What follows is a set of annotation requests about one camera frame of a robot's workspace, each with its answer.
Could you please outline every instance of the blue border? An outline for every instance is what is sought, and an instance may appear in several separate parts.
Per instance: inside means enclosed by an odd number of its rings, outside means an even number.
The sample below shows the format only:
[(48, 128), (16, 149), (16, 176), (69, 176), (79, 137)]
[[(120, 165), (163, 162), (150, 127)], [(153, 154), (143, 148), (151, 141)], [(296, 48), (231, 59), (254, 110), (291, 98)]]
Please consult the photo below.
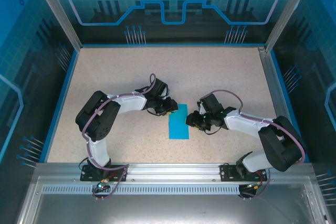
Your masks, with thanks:
[(246, 43), (246, 44), (226, 44), (226, 43), (185, 43), (185, 44), (178, 44), (178, 43), (167, 43), (167, 44), (134, 44), (134, 45), (127, 45), (127, 44), (83, 44), (83, 48), (110, 48), (110, 47), (218, 47), (218, 46), (225, 46), (225, 47), (264, 47), (265, 44), (263, 43)]
[(51, 148), (51, 144), (52, 144), (52, 141), (54, 140), (54, 136), (55, 136), (55, 133), (56, 133), (57, 124), (59, 122), (59, 118), (61, 116), (61, 112), (62, 112), (62, 109), (63, 109), (63, 106), (64, 106), (64, 102), (65, 102), (65, 99), (67, 97), (67, 93), (68, 93), (68, 90), (69, 90), (69, 87), (70, 87), (71, 78), (74, 75), (74, 70), (75, 70), (77, 60), (78, 60), (78, 56), (79, 56), (79, 53), (74, 51), (74, 53), (72, 54), (72, 57), (71, 57), (70, 64), (69, 64), (68, 72), (67, 72), (67, 74), (65, 76), (65, 79), (64, 79), (64, 83), (63, 83), (63, 86), (62, 86), (62, 89), (61, 89), (61, 93), (60, 93), (59, 98), (58, 98), (58, 102), (57, 102), (57, 105), (56, 105), (56, 108), (55, 108), (54, 116), (52, 117), (52, 121), (51, 121), (51, 124), (50, 124), (50, 127), (49, 127), (48, 135), (47, 135), (47, 138), (46, 138), (46, 141), (44, 143), (44, 147), (43, 147), (43, 150), (42, 150), (42, 153), (41, 153), (41, 157), (40, 157), (40, 160), (39, 160), (39, 162), (41, 162), (41, 163), (44, 163), (44, 162), (47, 161), (47, 158), (48, 158), (48, 155), (49, 155), (49, 152), (50, 152), (50, 148)]
[[(288, 108), (289, 116), (290, 116), (290, 119), (292, 121), (293, 127), (299, 133), (299, 135), (302, 136), (301, 132), (300, 132), (300, 129), (299, 129), (298, 122), (296, 121), (296, 118), (295, 118), (295, 115), (294, 115), (294, 110), (293, 110), (292, 104), (289, 100), (289, 95), (288, 95), (288, 92), (287, 92), (287, 89), (286, 89), (286, 86), (285, 86), (285, 82), (283, 81), (282, 74), (281, 74), (281, 71), (280, 71), (280, 68), (279, 68), (279, 65), (278, 65), (278, 61), (277, 61), (277, 58), (275, 56), (275, 53), (274, 53), (273, 49), (271, 50), (270, 54), (271, 54), (271, 59), (272, 59), (273, 64), (274, 64), (275, 71), (277, 73), (277, 76), (278, 76), (278, 79), (279, 79), (279, 82), (280, 82), (282, 93), (284, 94), (283, 97), (285, 98), (285, 103), (286, 103), (286, 106)], [(310, 162), (307, 153), (306, 153), (306, 157), (305, 157), (304, 162), (305, 163)]]

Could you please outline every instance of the speckled table surface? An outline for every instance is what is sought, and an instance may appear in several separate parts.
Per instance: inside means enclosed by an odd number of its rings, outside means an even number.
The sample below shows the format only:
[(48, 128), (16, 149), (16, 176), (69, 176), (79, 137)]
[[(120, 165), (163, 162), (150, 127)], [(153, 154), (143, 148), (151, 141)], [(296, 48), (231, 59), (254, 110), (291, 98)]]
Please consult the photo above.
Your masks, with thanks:
[[(95, 91), (133, 91), (147, 86), (152, 72), (169, 85), (173, 99), (187, 104), (188, 113), (203, 95), (228, 89), (242, 98), (244, 112), (275, 117), (257, 48), (87, 48), (80, 52), (48, 162), (79, 162), (87, 156), (75, 117)], [(229, 94), (216, 97), (223, 107), (239, 107)], [(230, 163), (261, 149), (260, 140), (227, 130), (208, 136), (189, 128), (188, 140), (171, 140), (168, 122), (168, 116), (145, 111), (118, 115), (107, 140), (112, 162)]]

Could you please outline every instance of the vent slot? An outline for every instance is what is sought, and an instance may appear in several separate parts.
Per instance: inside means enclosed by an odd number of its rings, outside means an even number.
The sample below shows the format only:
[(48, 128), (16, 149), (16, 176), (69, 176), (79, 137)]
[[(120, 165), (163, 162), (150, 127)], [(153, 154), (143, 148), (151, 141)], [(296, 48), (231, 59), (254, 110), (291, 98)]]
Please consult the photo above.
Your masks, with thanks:
[[(108, 194), (112, 188), (100, 194)], [(43, 194), (90, 195), (95, 185), (47, 185)], [(118, 195), (237, 195), (238, 185), (119, 185)]]

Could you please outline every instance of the blue rectangle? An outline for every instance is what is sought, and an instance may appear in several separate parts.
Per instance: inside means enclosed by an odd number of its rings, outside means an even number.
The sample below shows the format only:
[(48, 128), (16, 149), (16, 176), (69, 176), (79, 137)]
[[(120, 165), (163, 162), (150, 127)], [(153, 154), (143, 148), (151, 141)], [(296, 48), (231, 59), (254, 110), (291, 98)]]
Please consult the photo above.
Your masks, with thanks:
[(189, 139), (189, 128), (185, 124), (188, 116), (187, 104), (179, 104), (179, 110), (169, 115), (169, 138)]

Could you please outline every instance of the enclosure wall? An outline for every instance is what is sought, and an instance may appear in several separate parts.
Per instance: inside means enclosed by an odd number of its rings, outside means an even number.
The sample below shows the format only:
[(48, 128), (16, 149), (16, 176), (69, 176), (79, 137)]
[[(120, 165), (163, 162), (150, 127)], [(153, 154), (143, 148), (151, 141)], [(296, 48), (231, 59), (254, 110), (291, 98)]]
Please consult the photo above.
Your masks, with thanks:
[(45, 0), (0, 0), (0, 7), (0, 222), (14, 223), (73, 47)]
[[(272, 56), (278, 61), (287, 104), (295, 114), (317, 175), (329, 170), (334, 173), (336, 0), (301, 0)], [(321, 189), (331, 188), (333, 183)], [(333, 190), (327, 192), (331, 195), (325, 199), (334, 198)]]
[(60, 0), (84, 44), (264, 43), (287, 0)]

